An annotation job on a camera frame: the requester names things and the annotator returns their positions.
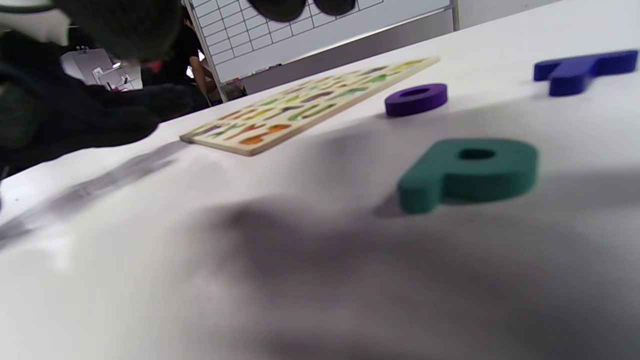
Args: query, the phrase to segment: white table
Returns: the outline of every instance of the white table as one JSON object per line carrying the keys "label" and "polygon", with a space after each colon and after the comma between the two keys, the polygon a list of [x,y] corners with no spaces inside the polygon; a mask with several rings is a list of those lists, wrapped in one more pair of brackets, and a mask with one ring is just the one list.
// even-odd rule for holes
{"label": "white table", "polygon": [[[35,229],[0,253],[0,359],[266,359],[230,340],[249,321],[247,304],[234,276],[217,272],[223,259],[211,234],[190,227],[193,221],[215,205],[281,192],[306,193],[334,211],[375,207],[443,138],[534,144],[540,178],[526,196],[441,205],[424,221],[453,224],[452,236],[478,241],[501,234],[532,245],[578,239],[600,247],[594,259],[615,252],[636,264],[640,72],[598,78],[585,94],[560,99],[547,97],[548,84],[531,78],[536,61],[640,47],[638,14],[636,0],[565,0],[335,69],[327,74],[442,56],[434,67],[254,158],[174,142],[283,86],[163,124],[138,143],[79,151],[9,178],[1,188],[2,223],[112,171],[55,208],[32,211],[26,225],[0,228]],[[388,94],[435,82],[449,85],[446,106],[404,120],[381,116]],[[161,147],[165,153],[122,167]],[[129,181],[131,174],[142,178]],[[625,289],[611,306],[629,317],[638,313],[630,300],[638,299],[637,288]]]}

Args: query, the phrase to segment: puzzle letter piece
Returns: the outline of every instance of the puzzle letter piece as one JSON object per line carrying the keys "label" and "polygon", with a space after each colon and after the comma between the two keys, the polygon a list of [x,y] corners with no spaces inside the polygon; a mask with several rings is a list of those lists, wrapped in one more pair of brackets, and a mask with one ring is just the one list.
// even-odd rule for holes
{"label": "puzzle letter piece", "polygon": [[442,199],[484,202],[529,191],[536,180],[537,150],[502,139],[436,143],[400,179],[398,196],[409,214],[427,213]]}
{"label": "puzzle letter piece", "polygon": [[637,50],[547,60],[533,68],[533,80],[549,80],[549,96],[581,94],[593,78],[636,70]]}

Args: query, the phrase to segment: green puzzle piece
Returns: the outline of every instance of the green puzzle piece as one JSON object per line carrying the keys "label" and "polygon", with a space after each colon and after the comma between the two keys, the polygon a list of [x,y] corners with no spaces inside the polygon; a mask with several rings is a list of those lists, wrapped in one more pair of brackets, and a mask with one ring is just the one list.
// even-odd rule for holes
{"label": "green puzzle piece", "polygon": [[437,142],[398,183],[402,209],[428,213],[442,199],[485,202],[516,197],[536,182],[537,150],[501,139]]}

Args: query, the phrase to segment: wooden puzzle board edge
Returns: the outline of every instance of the wooden puzzle board edge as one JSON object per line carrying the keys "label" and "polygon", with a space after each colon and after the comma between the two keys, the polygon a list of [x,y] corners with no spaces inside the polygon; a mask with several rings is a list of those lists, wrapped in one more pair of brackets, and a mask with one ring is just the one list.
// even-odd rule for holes
{"label": "wooden puzzle board edge", "polygon": [[[344,74],[337,74],[320,79],[311,79],[302,84],[292,86],[271,97],[254,102],[240,110],[220,117],[213,122],[208,122],[197,127],[196,129],[181,135],[180,139],[187,143],[196,143],[198,145],[233,152],[244,156],[253,156],[300,134],[304,130],[329,119],[330,117],[368,99],[369,97],[399,83],[402,80],[416,75],[439,61],[440,57],[434,56],[430,58],[403,61],[401,63],[394,63],[390,65],[381,65],[379,67],[368,69],[354,70]],[[380,74],[382,70],[389,71],[394,69],[399,70],[391,72],[391,75],[395,75],[391,78],[387,78],[386,73]],[[381,80],[379,83],[372,82],[382,76],[384,76],[384,80]],[[356,81],[349,84],[339,85],[340,82],[345,82],[350,77]],[[367,85],[365,90],[360,90],[361,92],[359,95],[344,95],[348,92],[363,89],[363,86],[368,83],[371,83],[372,85]],[[333,95],[337,90],[340,91],[340,95],[335,95],[329,99],[322,98]],[[318,95],[323,94],[329,95],[317,98]],[[283,108],[277,108],[274,104],[278,103],[279,106],[285,106]],[[309,119],[304,120],[307,112],[316,109],[320,105],[324,105],[324,108],[320,107],[320,109],[324,110],[319,113],[317,113],[319,110],[313,111],[312,113],[315,115],[308,116]],[[297,114],[290,116],[291,114],[288,114],[287,112],[293,108],[296,111],[300,111],[298,111]],[[280,113],[272,114],[271,112],[276,109],[280,110]],[[297,118],[302,118],[302,121],[297,124],[292,124],[298,121],[293,120]]]}

